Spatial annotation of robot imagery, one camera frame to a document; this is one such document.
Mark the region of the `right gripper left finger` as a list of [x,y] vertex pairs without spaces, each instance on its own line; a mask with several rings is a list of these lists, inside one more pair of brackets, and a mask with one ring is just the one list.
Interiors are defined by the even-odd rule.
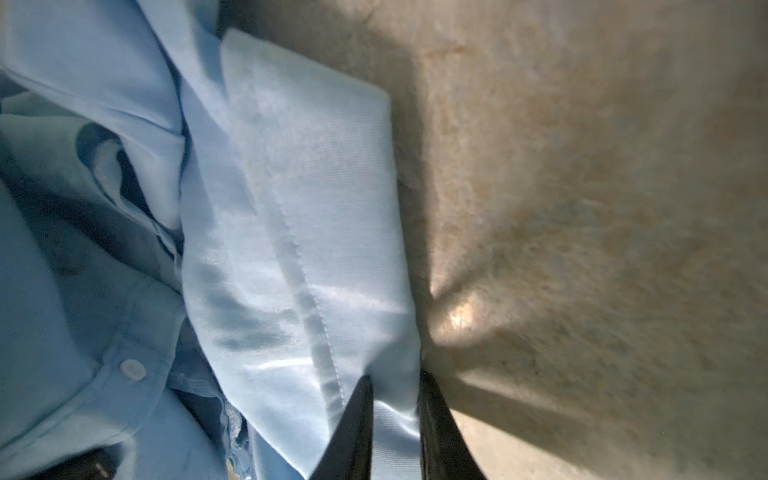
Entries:
[[362,376],[311,480],[369,480],[373,443],[373,385]]

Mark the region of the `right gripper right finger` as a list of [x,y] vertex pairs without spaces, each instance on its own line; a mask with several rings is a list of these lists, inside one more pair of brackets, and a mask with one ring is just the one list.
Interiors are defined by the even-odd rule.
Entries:
[[418,415],[425,480],[486,480],[472,457],[435,378],[420,372]]

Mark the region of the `light blue long sleeve shirt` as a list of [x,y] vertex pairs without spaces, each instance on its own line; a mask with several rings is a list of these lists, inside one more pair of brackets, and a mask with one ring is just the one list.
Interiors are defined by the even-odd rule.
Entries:
[[219,8],[1,5],[5,479],[309,479],[362,378],[421,475],[390,98]]

